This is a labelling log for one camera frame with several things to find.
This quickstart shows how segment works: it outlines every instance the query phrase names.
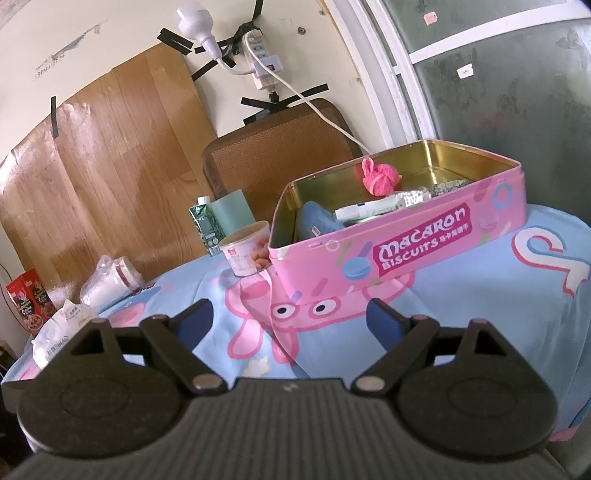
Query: white light bulb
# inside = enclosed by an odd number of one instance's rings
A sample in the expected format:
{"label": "white light bulb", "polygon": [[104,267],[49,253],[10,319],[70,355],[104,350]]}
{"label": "white light bulb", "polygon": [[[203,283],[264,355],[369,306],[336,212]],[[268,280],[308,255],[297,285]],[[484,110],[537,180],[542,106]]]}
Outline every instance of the white light bulb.
{"label": "white light bulb", "polygon": [[222,51],[212,34],[213,18],[200,3],[186,1],[177,8],[180,19],[178,29],[192,40],[199,42],[214,60],[222,58]]}

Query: cartoon eye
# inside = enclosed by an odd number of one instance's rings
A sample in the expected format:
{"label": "cartoon eye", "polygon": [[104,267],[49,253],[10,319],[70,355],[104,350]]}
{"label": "cartoon eye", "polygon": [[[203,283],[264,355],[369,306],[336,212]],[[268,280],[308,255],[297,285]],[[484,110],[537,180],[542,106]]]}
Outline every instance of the cartoon eye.
{"label": "cartoon eye", "polygon": [[324,316],[332,313],[337,308],[337,303],[332,300],[323,300],[312,307],[311,313],[317,316]]}
{"label": "cartoon eye", "polygon": [[282,303],[273,307],[273,316],[278,320],[287,320],[296,312],[296,307],[291,303]]}

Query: number nine print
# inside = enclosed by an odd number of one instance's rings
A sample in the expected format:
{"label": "number nine print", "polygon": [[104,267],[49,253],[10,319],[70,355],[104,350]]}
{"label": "number nine print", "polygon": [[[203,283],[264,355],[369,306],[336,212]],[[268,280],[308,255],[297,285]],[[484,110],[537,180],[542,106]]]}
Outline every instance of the number nine print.
{"label": "number nine print", "polygon": [[[532,244],[532,240],[536,238],[546,242],[549,251],[537,249]],[[513,237],[511,246],[517,259],[525,265],[565,272],[562,291],[571,297],[574,297],[579,285],[589,279],[589,262],[564,255],[566,245],[558,234],[551,230],[539,226],[526,228]]]}

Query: red snack box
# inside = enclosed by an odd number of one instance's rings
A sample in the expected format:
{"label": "red snack box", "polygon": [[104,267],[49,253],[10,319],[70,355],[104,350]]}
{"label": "red snack box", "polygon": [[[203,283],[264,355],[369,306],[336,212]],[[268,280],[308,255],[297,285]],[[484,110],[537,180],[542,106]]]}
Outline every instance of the red snack box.
{"label": "red snack box", "polygon": [[33,337],[37,336],[41,327],[57,310],[35,269],[15,278],[6,286],[6,290],[17,306],[25,328]]}

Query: white cable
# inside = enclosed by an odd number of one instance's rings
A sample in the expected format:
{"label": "white cable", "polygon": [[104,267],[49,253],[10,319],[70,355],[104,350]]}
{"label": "white cable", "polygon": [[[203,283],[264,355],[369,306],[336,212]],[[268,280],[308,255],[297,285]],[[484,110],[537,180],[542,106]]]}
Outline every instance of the white cable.
{"label": "white cable", "polygon": [[240,70],[234,70],[231,69],[225,61],[223,61],[222,59],[217,59],[216,62],[218,62],[222,67],[224,67],[227,71],[229,71],[232,75],[250,75],[251,73],[254,73],[254,70],[249,70],[248,72],[242,72]]}
{"label": "white cable", "polygon": [[277,80],[279,80],[283,85],[285,85],[287,88],[289,88],[289,90],[291,90],[292,92],[294,92],[298,97],[300,97],[303,101],[305,101],[310,108],[312,108],[312,110],[314,110],[316,112],[316,114],[318,114],[318,116],[324,120],[326,123],[328,123],[331,127],[333,127],[334,129],[338,130],[339,132],[341,132],[344,136],[346,136],[349,140],[355,142],[356,144],[358,144],[361,148],[363,148],[363,150],[365,150],[367,153],[370,153],[370,150],[363,145],[359,140],[357,140],[353,135],[348,134],[345,130],[343,130],[341,127],[339,127],[338,125],[334,124],[333,122],[331,122],[330,120],[328,120],[320,110],[318,110],[315,105],[310,102],[306,97],[304,97],[300,92],[298,92],[295,88],[293,88],[289,83],[287,83],[284,79],[282,79],[281,77],[279,77],[279,75],[277,75],[275,72],[273,72],[272,70],[270,70],[269,68],[267,68],[267,66],[261,62],[261,59],[259,57],[256,56],[256,54],[252,51],[252,47],[251,45],[246,41],[244,42],[244,44],[246,45],[246,47],[248,48],[248,51],[251,53],[251,55],[253,56],[253,58],[256,59],[256,61],[261,65],[261,67],[263,67],[267,73],[269,75],[274,76]]}

